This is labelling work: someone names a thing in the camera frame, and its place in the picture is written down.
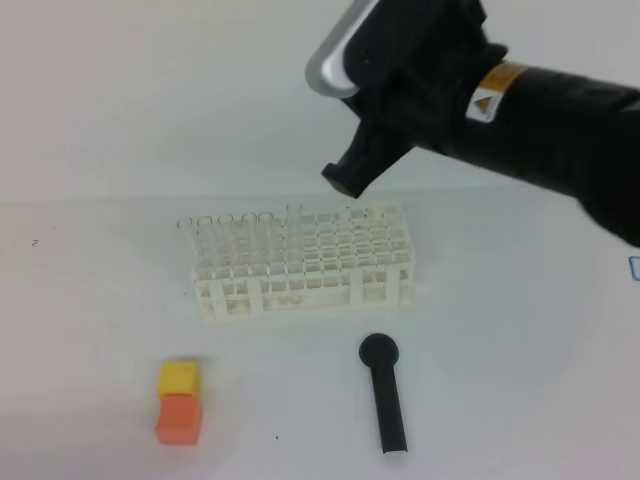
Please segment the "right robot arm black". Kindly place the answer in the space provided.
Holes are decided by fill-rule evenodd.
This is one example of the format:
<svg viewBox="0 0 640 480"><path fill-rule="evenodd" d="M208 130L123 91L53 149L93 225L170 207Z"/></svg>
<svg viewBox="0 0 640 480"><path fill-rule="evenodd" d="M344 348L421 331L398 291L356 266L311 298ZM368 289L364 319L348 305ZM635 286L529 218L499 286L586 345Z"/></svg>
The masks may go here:
<svg viewBox="0 0 640 480"><path fill-rule="evenodd" d="M359 125L323 169L359 197L415 148L575 198L639 242L639 92L513 63L477 1L356 1L309 60L318 94Z"/></svg>

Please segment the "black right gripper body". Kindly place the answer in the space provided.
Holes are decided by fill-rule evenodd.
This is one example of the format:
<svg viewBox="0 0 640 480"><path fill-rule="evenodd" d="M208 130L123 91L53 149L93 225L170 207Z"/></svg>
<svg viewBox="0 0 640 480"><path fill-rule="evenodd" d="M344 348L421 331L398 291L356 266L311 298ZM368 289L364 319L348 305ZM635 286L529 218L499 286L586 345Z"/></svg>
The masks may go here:
<svg viewBox="0 0 640 480"><path fill-rule="evenodd" d="M323 177L358 198L414 148L456 153L455 136L481 77L506 55L490 42L479 1L378 1L345 50L358 92L339 99L358 118Z"/></svg>

